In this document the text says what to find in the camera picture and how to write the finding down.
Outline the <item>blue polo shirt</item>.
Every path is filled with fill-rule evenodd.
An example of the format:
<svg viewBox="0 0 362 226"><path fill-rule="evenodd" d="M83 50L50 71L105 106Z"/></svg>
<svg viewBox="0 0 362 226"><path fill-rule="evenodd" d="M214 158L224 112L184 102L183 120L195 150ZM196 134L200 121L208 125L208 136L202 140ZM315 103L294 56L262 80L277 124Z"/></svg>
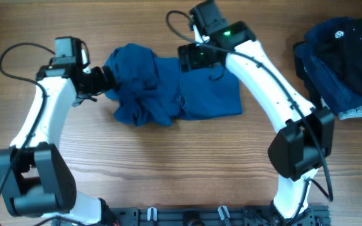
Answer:
<svg viewBox="0 0 362 226"><path fill-rule="evenodd" d="M243 112L239 80L222 66L183 72L178 58L159 57L129 43L105 62L116 81L106 97L119 103L114 118L124 124L171 126L174 119L204 120Z"/></svg>

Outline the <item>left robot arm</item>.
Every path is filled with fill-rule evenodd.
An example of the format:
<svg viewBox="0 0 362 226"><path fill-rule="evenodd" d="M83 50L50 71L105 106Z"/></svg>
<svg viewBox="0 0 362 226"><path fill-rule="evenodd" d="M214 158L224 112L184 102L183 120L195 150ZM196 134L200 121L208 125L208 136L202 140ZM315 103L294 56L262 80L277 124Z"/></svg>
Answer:
<svg viewBox="0 0 362 226"><path fill-rule="evenodd" d="M0 149L0 203L14 217L43 223L119 225L106 202L77 190L59 151L67 114L114 86L107 67L89 66L86 44L71 36L55 40L47 65L33 80L35 98L11 144Z"/></svg>

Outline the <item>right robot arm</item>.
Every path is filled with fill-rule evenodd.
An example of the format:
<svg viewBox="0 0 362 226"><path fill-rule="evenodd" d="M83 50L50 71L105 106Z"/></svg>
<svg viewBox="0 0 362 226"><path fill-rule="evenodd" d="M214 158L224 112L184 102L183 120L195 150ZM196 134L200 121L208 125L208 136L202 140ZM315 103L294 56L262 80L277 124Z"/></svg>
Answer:
<svg viewBox="0 0 362 226"><path fill-rule="evenodd" d="M214 1L186 15L194 38L180 46L182 68L222 65L251 92L268 116L276 136L268 157L279 175L277 193L267 207L248 207L246 220L268 225L317 225L321 216L307 201L319 169L327 170L334 115L301 96L267 57L256 35L242 22L228 23Z"/></svg>

